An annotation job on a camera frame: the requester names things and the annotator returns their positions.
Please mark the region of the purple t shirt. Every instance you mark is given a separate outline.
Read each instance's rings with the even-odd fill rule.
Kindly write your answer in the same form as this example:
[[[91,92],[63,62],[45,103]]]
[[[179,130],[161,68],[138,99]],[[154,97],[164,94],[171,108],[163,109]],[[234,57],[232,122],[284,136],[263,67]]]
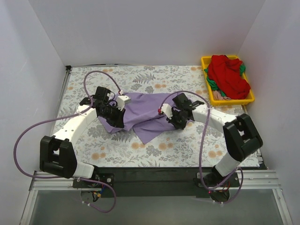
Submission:
[[[124,131],[134,130],[142,143],[147,144],[163,132],[175,130],[158,108],[167,93],[128,93],[131,102],[125,105]]]

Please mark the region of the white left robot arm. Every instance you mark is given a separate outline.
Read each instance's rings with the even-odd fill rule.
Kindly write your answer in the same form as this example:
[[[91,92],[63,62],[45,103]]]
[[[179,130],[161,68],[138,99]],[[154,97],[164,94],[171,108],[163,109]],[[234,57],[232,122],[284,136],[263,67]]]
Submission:
[[[106,119],[112,127],[124,128],[125,104],[131,98],[125,95],[116,97],[115,104],[105,97],[102,100],[93,96],[85,97],[77,108],[78,115],[72,117],[53,136],[44,136],[40,142],[40,170],[63,178],[83,178],[88,187],[96,187],[100,176],[94,172],[95,166],[80,162],[74,146],[91,122],[98,117]]]

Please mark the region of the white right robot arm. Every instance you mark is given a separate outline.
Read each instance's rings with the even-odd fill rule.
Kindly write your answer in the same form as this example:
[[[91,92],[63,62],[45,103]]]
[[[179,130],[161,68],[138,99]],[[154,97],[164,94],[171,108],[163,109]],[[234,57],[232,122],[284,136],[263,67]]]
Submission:
[[[202,134],[207,127],[222,132],[225,137],[227,153],[213,166],[210,173],[200,174],[202,186],[214,189],[225,185],[238,166],[263,145],[252,119],[248,114],[239,116],[227,114],[213,109],[206,100],[192,102],[185,92],[177,92],[173,98],[174,106],[162,103],[158,110],[164,114],[168,123],[176,129],[183,130],[188,121],[204,123]]]

